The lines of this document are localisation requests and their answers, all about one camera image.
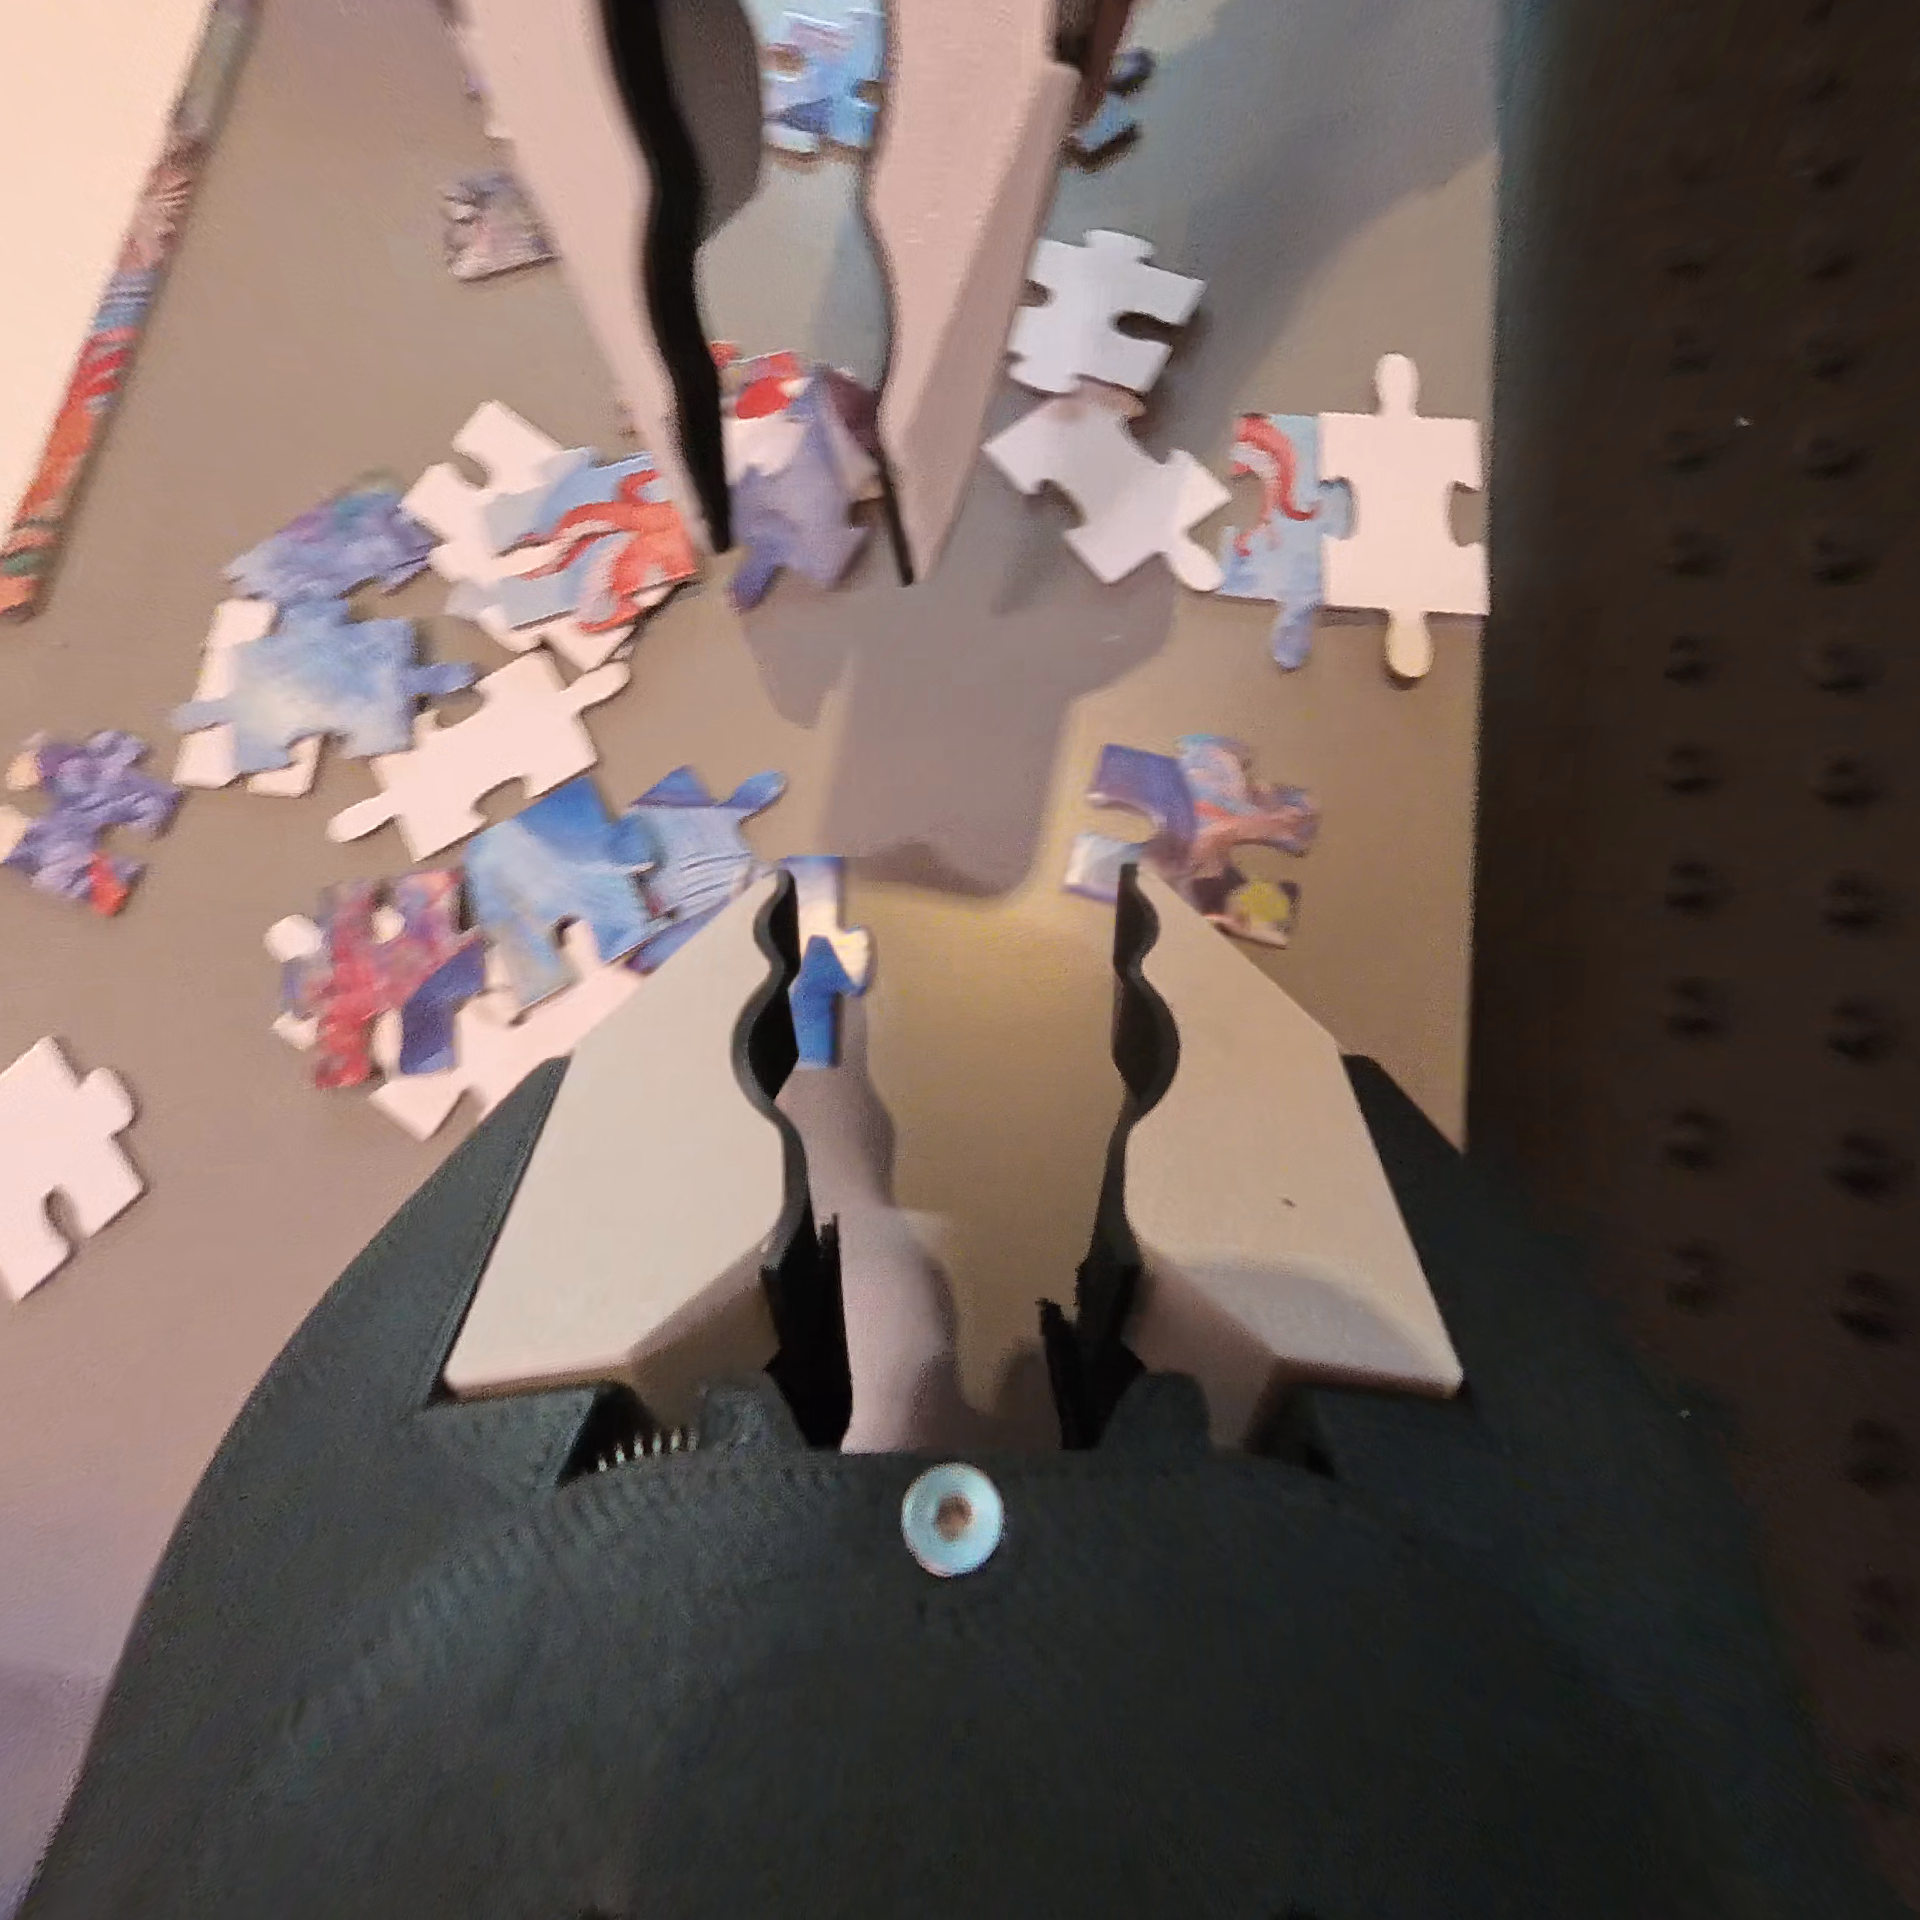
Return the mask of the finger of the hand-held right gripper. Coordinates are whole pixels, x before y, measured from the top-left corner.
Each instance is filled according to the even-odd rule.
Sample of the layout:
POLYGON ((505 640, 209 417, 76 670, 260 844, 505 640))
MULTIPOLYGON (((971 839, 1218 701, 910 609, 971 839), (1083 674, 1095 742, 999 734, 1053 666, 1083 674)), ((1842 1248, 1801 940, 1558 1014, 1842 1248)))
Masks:
POLYGON ((663 5, 469 1, 463 48, 641 441, 706 552, 734 543, 701 310, 706 174, 663 5))
POLYGON ((881 468, 908 585, 963 508, 1081 78, 1050 1, 889 1, 862 212, 886 295, 881 468))

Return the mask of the puzzle board with colourful border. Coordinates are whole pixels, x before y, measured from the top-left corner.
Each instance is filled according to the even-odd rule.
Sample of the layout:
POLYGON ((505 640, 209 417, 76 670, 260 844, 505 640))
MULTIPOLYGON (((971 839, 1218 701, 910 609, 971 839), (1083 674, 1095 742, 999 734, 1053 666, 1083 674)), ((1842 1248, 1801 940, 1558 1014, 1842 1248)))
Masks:
POLYGON ((251 1, 3 5, 3 615, 42 612, 255 34, 251 1))

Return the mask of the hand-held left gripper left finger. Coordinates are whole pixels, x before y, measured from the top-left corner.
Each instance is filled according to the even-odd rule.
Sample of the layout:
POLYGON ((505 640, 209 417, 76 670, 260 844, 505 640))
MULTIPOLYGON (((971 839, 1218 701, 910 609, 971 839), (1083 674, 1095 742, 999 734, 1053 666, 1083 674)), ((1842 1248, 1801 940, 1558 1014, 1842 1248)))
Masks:
POLYGON ((771 868, 561 1062, 453 1337, 462 1401, 629 1389, 655 1425, 767 1374, 807 1445, 852 1413, 843 1257, 780 1095, 799 895, 771 868))

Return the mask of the dark perforated panel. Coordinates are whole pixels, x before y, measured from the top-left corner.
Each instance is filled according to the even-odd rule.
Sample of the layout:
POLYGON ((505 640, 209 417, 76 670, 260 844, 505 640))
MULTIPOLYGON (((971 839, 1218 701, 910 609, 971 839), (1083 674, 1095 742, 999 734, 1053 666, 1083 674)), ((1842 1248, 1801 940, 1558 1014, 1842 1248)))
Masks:
POLYGON ((1739 1482, 1916 1914, 1917 6, 1501 5, 1469 1132, 1739 1482))

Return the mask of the pile of jigsaw puzzle pieces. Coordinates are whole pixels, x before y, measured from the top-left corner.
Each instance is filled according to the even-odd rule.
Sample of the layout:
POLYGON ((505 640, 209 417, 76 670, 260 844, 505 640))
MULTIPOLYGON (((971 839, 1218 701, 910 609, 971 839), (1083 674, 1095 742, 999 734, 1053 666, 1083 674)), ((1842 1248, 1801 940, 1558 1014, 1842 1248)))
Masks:
MULTIPOLYGON (((1273 328, 1284 302, 1358 320, 1313 278, 1443 218, 1492 180, 1492 148, 1453 142, 1444 64, 1477 78, 1471 24, 1439 5, 1174 5, 1206 32, 1174 48, 1132 177, 1065 183, 1036 238, 973 470, 931 576, 892 582, 881 511, 837 588, 781 576, 750 612, 739 549, 705 557, 655 454, 541 432, 531 401, 597 385, 573 318, 503 334, 522 356, 441 396, 467 320, 401 322, 373 241, 422 231, 353 184, 374 146, 395 175, 413 114, 348 130, 346 95, 381 78, 294 62, 271 142, 309 116, 305 167, 255 236, 229 232, 205 313, 181 305, 194 380, 154 453, 102 478, 90 565, 93 636, 4 652, 4 857, 50 846, 52 895, 4 905, 4 1037, 52 1026, 90 1077, 122 1071, 115 1134, 85 1162, 127 1205, 91 1222, 83 1190, 28 1189, 52 1277, 86 1306, 65 1324, 157 1327, 222 1312, 290 1317, 323 1257, 425 1166, 453 1113, 485 1113, 522 1069, 636 994, 682 926, 726 905, 763 792, 781 837, 846 854, 903 930, 884 964, 881 1062, 899 1090, 961 1069, 908 1151, 926 1248, 973 1313, 1039 1288, 1091 1184, 1087 1120, 1039 1132, 1065 1098, 1053 960, 1065 913, 958 905, 1030 895, 1062 841, 1068 710, 1161 649, 1178 589, 1254 594, 1298 661, 1318 608, 1382 636, 1405 681, 1484 600, 1443 589, 1450 516, 1479 481, 1467 426, 1415 429, 1413 359, 1366 324, 1326 348, 1353 406, 1231 426, 1215 359, 1273 328), (1330 241, 1310 240, 1322 218, 1330 241)), ((858 217, 781 175, 725 247, 739 353, 793 344, 834 270, 791 287, 786 250, 858 217)))

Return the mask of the single jigsaw puzzle piece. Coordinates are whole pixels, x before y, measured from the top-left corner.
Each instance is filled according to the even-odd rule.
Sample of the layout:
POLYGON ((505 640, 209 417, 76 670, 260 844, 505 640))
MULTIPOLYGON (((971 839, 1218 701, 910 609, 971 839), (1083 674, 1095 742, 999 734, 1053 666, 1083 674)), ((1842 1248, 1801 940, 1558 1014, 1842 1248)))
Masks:
POLYGON ((873 980, 873 935, 846 922, 846 862, 839 854, 791 854, 799 968, 786 997, 798 1040, 798 1066, 827 1069, 839 1057, 842 1000, 873 980))
POLYGON ((881 493, 877 399, 843 368, 795 352, 717 348, 737 612, 781 576, 837 588, 868 538, 858 508, 881 493))

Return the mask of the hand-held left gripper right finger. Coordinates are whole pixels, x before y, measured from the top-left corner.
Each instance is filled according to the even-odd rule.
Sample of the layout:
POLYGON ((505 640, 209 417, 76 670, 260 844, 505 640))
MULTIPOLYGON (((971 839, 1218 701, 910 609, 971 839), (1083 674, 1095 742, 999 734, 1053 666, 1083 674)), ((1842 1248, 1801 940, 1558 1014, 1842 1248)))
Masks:
POLYGON ((1451 1401, 1462 1359, 1334 1037, 1169 879, 1113 900, 1121 1109, 1073 1303, 1039 1309, 1068 1450, 1147 1374, 1247 1449, 1292 1386, 1451 1401))

